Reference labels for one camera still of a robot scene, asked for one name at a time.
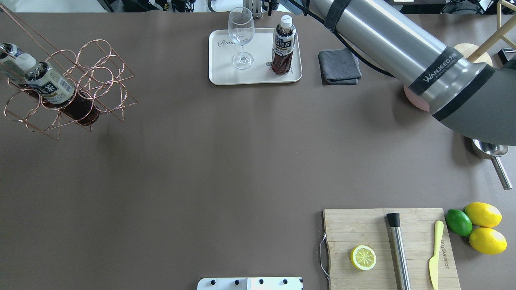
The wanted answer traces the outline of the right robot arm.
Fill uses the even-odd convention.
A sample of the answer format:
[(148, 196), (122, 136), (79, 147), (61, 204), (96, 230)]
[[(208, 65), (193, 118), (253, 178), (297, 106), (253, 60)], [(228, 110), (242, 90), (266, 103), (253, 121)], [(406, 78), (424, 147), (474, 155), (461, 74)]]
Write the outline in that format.
[(516, 143), (515, 60), (467, 61), (383, 0), (304, 0), (304, 5), (424, 99), (451, 130), (487, 143)]

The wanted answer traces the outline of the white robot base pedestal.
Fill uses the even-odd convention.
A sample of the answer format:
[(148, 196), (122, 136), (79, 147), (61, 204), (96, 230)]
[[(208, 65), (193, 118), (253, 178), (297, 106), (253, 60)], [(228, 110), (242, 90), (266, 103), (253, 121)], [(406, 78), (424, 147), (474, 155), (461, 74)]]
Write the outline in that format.
[(230, 277), (202, 278), (197, 290), (302, 290), (299, 277)]

